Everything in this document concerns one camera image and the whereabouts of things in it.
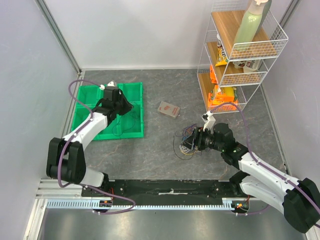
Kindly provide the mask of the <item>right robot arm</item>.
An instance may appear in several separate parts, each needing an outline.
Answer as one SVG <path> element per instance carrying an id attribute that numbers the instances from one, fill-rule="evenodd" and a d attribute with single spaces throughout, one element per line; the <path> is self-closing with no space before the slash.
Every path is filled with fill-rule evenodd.
<path id="1" fill-rule="evenodd" d="M 212 130 L 198 127 L 185 139 L 184 146 L 199 151 L 213 149 L 228 164 L 239 170 L 240 179 L 229 184 L 235 197 L 253 196 L 283 214 L 286 221 L 300 233 L 319 227 L 320 191 L 309 178 L 300 180 L 258 158 L 245 145 L 237 142 L 226 123 Z"/>

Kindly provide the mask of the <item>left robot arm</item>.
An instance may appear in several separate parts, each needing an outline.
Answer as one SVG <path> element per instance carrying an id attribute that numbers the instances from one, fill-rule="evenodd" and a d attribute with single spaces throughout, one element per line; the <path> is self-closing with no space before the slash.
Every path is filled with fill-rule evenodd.
<path id="1" fill-rule="evenodd" d="M 99 197 L 106 196 L 110 185 L 108 176 L 86 166 L 84 151 L 91 141 L 106 129 L 118 115 L 133 109 L 122 90 L 116 86 L 101 86 L 103 97 L 86 120 L 62 138 L 54 137 L 48 146 L 46 175 L 58 181 L 61 188 L 69 184 L 92 186 Z"/>

